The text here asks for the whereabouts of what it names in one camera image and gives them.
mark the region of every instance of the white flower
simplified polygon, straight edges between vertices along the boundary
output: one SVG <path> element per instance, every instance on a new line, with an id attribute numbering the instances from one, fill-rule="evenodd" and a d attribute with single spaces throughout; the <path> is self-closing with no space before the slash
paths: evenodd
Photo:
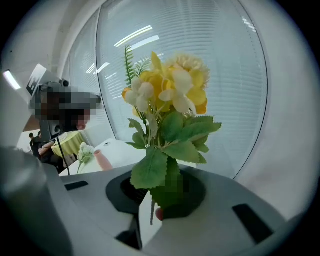
<path id="1" fill-rule="evenodd" d="M 90 159 L 94 154 L 94 147 L 89 146 L 86 143 L 81 143 L 79 154 L 78 154 L 78 160 L 80 163 L 84 162 L 84 159 Z"/>
<path id="2" fill-rule="evenodd" d="M 85 142 L 82 142 L 80 145 L 80 150 L 82 150 L 87 144 Z"/>
<path id="3" fill-rule="evenodd" d="M 184 69 L 176 69 L 172 72 L 175 89 L 167 89 L 159 94 L 159 99 L 164 102 L 173 102 L 174 108 L 180 113 L 186 113 L 189 109 L 196 113 L 195 104 L 186 96 L 194 86 L 192 77 Z"/>
<path id="4" fill-rule="evenodd" d="M 125 94 L 125 101 L 135 106 L 140 112 L 148 110 L 148 100 L 154 95 L 154 87 L 149 82 L 142 82 L 138 77 L 131 81 L 131 90 Z"/>

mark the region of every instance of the white curved surface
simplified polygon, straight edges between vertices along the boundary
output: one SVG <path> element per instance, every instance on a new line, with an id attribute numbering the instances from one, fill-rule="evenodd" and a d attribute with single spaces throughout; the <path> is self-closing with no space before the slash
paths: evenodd
<path id="1" fill-rule="evenodd" d="M 319 68 L 276 3 L 241 2 L 266 55 L 268 101 L 257 143 L 235 179 L 291 219 L 307 209 L 319 178 Z"/>

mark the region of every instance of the ceiling light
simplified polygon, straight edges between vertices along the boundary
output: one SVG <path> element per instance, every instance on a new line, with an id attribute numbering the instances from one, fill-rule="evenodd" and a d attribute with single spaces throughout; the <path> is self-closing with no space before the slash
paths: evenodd
<path id="1" fill-rule="evenodd" d="M 154 41 L 157 41 L 157 40 L 159 40 L 159 39 L 160 39 L 160 38 L 159 38 L 159 36 L 157 36 L 157 35 L 152 36 L 152 37 L 149 37 L 149 38 L 147 38 L 147 39 L 145 39 L 145 40 L 142 40 L 142 41 L 140 41 L 140 42 L 132 45 L 132 46 L 131 46 L 131 51 L 133 51 L 133 50 L 135 50 L 135 49 L 137 49 L 137 48 L 139 48 L 139 47 L 141 47 L 141 46 L 144 46 L 144 45 L 146 45 L 146 44 L 149 44 L 149 43 L 152 43 L 152 42 L 154 42 Z"/>
<path id="2" fill-rule="evenodd" d="M 125 42 L 128 42 L 129 40 L 147 32 L 147 31 L 150 31 L 152 30 L 153 28 L 149 25 L 149 26 L 146 26 L 146 27 L 143 27 L 139 30 L 137 30 L 136 32 L 133 32 L 132 34 L 126 36 L 125 38 L 123 38 L 122 40 L 120 40 L 119 42 L 117 42 L 114 46 L 115 47 L 119 47 L 121 45 L 123 45 Z"/>
<path id="3" fill-rule="evenodd" d="M 18 90 L 21 88 L 21 86 L 18 84 L 18 82 L 15 80 L 15 78 L 9 70 L 5 71 L 3 73 L 3 76 L 5 80 L 12 86 L 13 89 Z"/>
<path id="4" fill-rule="evenodd" d="M 104 63 L 99 69 L 97 72 L 94 72 L 93 74 L 96 75 L 96 74 L 99 74 L 101 72 L 101 70 L 103 70 L 105 67 L 107 67 L 110 63 L 106 62 Z"/>
<path id="5" fill-rule="evenodd" d="M 90 74 L 94 70 L 94 68 L 95 68 L 95 64 L 93 63 L 85 73 Z"/>

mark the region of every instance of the person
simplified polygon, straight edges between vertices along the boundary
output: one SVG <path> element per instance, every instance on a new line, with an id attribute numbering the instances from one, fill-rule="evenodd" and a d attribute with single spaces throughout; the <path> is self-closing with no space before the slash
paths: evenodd
<path id="1" fill-rule="evenodd" d="M 41 139 L 41 131 L 38 133 L 38 137 Z M 37 144 L 38 158 L 44 164 L 55 166 L 58 173 L 60 174 L 64 168 L 64 160 L 62 157 L 55 155 L 51 147 L 55 144 L 55 141 L 51 142 L 39 142 Z"/>
<path id="2" fill-rule="evenodd" d="M 30 138 L 30 147 L 31 147 L 31 149 L 32 149 L 32 146 L 33 146 L 32 140 L 35 138 L 35 137 L 34 137 L 34 134 L 33 134 L 32 132 L 29 134 L 29 138 Z"/>

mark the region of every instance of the artificial flower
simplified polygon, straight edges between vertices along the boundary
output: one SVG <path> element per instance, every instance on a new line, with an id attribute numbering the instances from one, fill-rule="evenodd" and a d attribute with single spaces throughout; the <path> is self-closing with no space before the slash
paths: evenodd
<path id="1" fill-rule="evenodd" d="M 204 73 L 199 69 L 189 69 L 192 68 L 192 65 L 188 63 L 185 66 L 189 68 L 184 68 L 184 63 L 181 61 L 179 62 L 181 65 L 179 63 L 173 63 L 171 66 L 162 65 L 154 52 L 152 52 L 151 61 L 153 71 L 149 71 L 148 75 L 159 77 L 157 83 L 151 82 L 151 84 L 156 87 L 159 93 L 156 93 L 156 98 L 158 97 L 162 105 L 170 102 L 180 113 L 186 113 L 189 109 L 197 113 L 196 107 L 203 105 L 207 100 L 204 91 Z"/>
<path id="2" fill-rule="evenodd" d="M 201 58 L 188 53 L 180 53 L 176 54 L 173 58 L 168 59 L 164 64 L 164 66 L 168 68 L 174 67 L 175 65 L 182 67 L 188 72 L 199 71 L 203 77 L 201 88 L 204 88 L 208 84 L 210 71 Z"/>
<path id="3" fill-rule="evenodd" d="M 170 81 L 165 79 L 159 72 L 144 71 L 139 77 L 142 81 L 150 83 L 153 86 L 154 104 L 157 109 L 162 112 L 170 110 L 170 104 L 164 106 L 165 102 L 159 99 L 159 94 L 167 89 L 170 89 Z"/>
<path id="4" fill-rule="evenodd" d="M 94 147 L 89 146 L 86 143 L 82 142 L 79 148 L 79 153 L 78 153 L 79 167 L 76 174 L 78 174 L 81 165 L 88 163 L 90 159 L 93 157 L 93 155 L 94 155 Z"/>
<path id="5" fill-rule="evenodd" d="M 136 107 L 140 112 L 148 110 L 148 101 L 154 95 L 154 87 L 149 82 L 143 82 L 138 77 L 131 81 L 131 89 L 125 88 L 122 92 L 124 100 Z"/>

